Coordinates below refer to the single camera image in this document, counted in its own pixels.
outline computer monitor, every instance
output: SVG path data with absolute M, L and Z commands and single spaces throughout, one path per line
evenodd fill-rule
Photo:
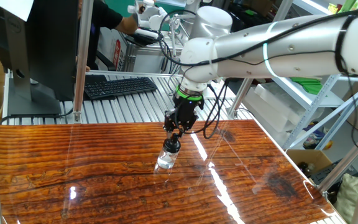
M 0 8 L 8 115 L 60 114 L 59 100 L 73 99 L 78 24 L 78 0 L 35 0 L 27 22 Z

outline clear plastic bottle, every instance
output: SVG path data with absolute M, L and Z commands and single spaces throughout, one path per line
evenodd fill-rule
M 166 139 L 157 159 L 159 167 L 171 169 L 175 164 L 180 150 L 179 135 L 172 134 L 171 139 Z

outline paper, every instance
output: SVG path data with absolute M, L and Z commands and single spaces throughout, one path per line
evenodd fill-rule
M 0 0 L 0 7 L 27 22 L 34 0 Z

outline black keyboard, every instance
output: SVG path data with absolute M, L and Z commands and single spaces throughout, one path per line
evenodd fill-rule
M 85 93 L 91 100 L 106 96 L 122 96 L 132 93 L 154 91 L 157 87 L 149 78 L 128 78 L 123 80 L 85 83 Z

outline glossy wood surface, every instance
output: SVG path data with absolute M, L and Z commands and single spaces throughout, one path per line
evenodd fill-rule
M 210 140 L 186 135 L 171 170 L 155 166 L 165 138 L 161 123 L 0 126 L 2 214 L 8 224 L 248 224 L 334 212 L 254 121 L 223 121 Z

